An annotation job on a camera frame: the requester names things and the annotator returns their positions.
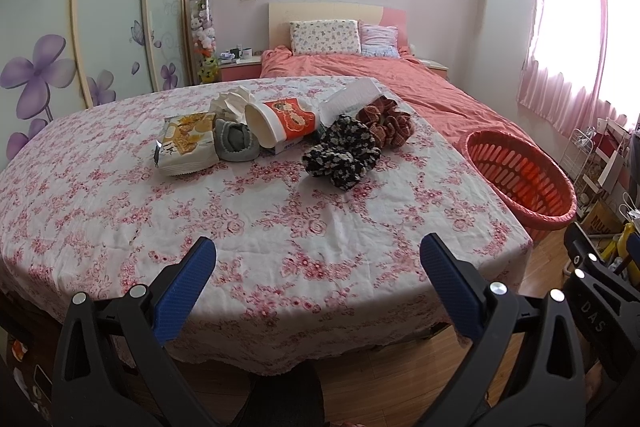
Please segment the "pink left nightstand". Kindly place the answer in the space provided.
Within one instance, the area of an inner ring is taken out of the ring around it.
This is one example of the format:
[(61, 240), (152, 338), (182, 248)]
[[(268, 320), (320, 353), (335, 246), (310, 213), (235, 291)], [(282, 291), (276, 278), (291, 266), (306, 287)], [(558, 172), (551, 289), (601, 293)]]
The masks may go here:
[(259, 55), (239, 58), (233, 63), (222, 64), (219, 72), (221, 81), (257, 79), (262, 73), (262, 58)]

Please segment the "clear plastic packaging tray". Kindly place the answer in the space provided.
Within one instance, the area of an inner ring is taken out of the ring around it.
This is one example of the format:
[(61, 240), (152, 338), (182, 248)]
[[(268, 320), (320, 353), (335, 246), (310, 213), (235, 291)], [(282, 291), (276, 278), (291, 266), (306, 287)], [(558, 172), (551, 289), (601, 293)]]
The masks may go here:
[(358, 113), (382, 95), (372, 78), (356, 78), (325, 98), (318, 106), (323, 127), (330, 127), (337, 117)]

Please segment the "pink window curtain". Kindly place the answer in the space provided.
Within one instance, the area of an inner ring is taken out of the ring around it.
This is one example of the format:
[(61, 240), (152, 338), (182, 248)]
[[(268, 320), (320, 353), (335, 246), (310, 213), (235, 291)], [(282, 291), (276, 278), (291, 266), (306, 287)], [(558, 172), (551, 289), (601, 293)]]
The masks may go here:
[(562, 135), (639, 117), (639, 0), (536, 0), (518, 104)]

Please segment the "beige pink headboard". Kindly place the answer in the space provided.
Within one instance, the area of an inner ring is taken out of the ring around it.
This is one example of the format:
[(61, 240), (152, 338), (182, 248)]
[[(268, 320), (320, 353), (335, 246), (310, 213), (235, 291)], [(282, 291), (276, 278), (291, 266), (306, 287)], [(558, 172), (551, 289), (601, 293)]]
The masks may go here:
[(288, 23), (292, 20), (333, 20), (349, 18), (367, 24), (395, 26), (398, 29), (398, 44), (409, 46), (407, 13), (387, 6), (350, 2), (271, 2), (268, 5), (268, 34), (270, 49), (291, 46)]

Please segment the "red plastic laundry basket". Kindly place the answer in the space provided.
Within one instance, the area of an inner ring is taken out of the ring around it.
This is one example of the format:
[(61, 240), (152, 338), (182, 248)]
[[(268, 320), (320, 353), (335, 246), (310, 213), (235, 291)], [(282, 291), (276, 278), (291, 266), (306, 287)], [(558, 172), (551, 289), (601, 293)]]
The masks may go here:
[(460, 140), (460, 147), (534, 242), (574, 220), (574, 185), (538, 147), (514, 134), (491, 129), (468, 133)]

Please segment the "floral white pillow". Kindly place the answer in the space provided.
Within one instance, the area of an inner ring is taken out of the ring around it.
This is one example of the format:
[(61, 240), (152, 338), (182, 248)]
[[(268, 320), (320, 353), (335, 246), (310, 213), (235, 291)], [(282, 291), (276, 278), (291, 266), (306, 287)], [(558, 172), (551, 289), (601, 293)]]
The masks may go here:
[(295, 55), (361, 53), (356, 20), (292, 20), (288, 28)]

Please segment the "wardrobe with purple flowers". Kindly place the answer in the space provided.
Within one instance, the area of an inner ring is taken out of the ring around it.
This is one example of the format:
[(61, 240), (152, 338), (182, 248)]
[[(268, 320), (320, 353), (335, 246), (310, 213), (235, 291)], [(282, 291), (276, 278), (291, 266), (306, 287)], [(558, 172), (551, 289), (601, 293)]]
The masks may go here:
[(1, 0), (1, 158), (55, 119), (192, 81), (186, 0)]

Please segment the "white tissue paper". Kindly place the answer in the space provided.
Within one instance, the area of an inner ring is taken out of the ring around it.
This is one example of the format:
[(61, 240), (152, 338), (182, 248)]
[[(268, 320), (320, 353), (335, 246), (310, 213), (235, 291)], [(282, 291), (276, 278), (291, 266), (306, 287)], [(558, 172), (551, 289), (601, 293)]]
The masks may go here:
[(245, 109), (256, 102), (252, 92), (239, 87), (218, 93), (209, 104), (209, 113), (217, 119), (246, 124)]

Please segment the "cluttered desk with items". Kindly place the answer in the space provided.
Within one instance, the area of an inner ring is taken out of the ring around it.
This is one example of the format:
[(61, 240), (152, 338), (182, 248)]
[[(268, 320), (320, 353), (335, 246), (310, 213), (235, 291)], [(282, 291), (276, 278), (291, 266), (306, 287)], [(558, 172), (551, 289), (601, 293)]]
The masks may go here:
[(632, 199), (629, 155), (632, 133), (611, 118), (600, 119), (573, 143), (578, 160), (575, 190), (578, 221), (594, 240), (607, 265), (622, 271), (631, 283), (639, 280), (639, 267), (626, 245), (639, 231), (639, 203)]

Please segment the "yellow snack bag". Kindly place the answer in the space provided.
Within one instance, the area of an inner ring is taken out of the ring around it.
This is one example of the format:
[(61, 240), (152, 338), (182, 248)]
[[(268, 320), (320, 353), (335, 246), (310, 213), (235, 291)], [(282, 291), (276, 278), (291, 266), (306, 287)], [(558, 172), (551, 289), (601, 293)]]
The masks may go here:
[(164, 176), (185, 176), (219, 161), (213, 113), (192, 113), (166, 118), (156, 141), (154, 164)]

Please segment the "floral pink white tablecloth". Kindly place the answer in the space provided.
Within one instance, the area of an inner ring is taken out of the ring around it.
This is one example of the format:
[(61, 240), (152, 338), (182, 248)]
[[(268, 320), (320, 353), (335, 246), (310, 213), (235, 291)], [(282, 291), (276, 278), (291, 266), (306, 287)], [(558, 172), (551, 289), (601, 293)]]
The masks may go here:
[(155, 167), (165, 120), (217, 87), (127, 98), (55, 119), (1, 173), (1, 287), (56, 319), (70, 298), (124, 295), (202, 236), (216, 268), (169, 352), (259, 374), (387, 345), (444, 321), (419, 247), (436, 233), (489, 280), (518, 287), (532, 241), (424, 119), (347, 192), (296, 146), (183, 178)]

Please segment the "brown fuzzy scrunchie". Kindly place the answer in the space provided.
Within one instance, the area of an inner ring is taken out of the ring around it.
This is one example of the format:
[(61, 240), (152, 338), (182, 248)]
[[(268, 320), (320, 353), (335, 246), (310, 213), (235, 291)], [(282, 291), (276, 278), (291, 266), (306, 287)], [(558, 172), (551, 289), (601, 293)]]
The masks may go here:
[(379, 148), (395, 150), (403, 146), (414, 133), (410, 114), (400, 110), (395, 100), (384, 95), (360, 109), (356, 119), (369, 129)]

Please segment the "right bedside nightstand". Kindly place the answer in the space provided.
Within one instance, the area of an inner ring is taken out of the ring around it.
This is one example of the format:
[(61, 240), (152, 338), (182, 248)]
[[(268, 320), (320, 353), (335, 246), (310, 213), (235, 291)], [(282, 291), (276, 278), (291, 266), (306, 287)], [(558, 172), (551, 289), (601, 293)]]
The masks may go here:
[(425, 60), (425, 58), (419, 58), (419, 62), (425, 66), (431, 72), (434, 72), (435, 75), (448, 79), (448, 67), (442, 64), (439, 64), (435, 61)]

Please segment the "salmon pink bed duvet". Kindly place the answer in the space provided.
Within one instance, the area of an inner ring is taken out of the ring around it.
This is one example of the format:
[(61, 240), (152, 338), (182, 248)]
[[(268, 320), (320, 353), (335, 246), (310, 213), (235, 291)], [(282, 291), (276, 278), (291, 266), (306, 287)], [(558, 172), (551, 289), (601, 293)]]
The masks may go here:
[(266, 78), (303, 76), (371, 77), (408, 103), (451, 145), (458, 147), (470, 132), (491, 129), (529, 141), (513, 121), (436, 75), (417, 58), (367, 57), (352, 54), (295, 55), (286, 46), (262, 54)]

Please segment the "red white noodle cup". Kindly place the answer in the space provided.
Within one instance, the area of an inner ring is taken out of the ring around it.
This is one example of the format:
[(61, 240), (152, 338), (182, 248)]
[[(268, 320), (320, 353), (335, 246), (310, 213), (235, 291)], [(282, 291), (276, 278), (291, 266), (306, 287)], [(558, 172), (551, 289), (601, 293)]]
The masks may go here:
[(317, 112), (299, 98), (255, 102), (245, 106), (245, 120), (265, 150), (280, 154), (320, 126)]

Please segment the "plush toy display tube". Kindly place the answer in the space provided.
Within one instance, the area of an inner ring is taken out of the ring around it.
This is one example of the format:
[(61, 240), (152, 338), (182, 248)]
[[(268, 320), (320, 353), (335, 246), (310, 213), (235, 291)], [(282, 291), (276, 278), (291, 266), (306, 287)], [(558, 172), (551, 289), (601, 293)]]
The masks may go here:
[(213, 0), (190, 0), (189, 23), (196, 80), (213, 83), (219, 75)]

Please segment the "pink striped pillow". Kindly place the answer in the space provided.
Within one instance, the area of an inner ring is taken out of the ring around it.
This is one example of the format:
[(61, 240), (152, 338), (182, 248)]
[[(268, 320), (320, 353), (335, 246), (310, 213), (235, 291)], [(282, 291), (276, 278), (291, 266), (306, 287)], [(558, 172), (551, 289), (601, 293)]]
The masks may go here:
[(359, 25), (361, 54), (367, 57), (399, 58), (396, 26), (382, 26), (368, 23)]

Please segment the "black white patterned scrunchie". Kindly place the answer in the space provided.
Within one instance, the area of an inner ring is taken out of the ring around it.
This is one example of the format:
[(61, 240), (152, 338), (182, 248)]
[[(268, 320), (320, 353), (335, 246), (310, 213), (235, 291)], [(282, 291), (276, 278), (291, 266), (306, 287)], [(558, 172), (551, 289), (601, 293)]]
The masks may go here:
[(307, 150), (302, 163), (311, 176), (349, 191), (376, 166), (381, 155), (368, 127), (352, 116), (341, 115)]

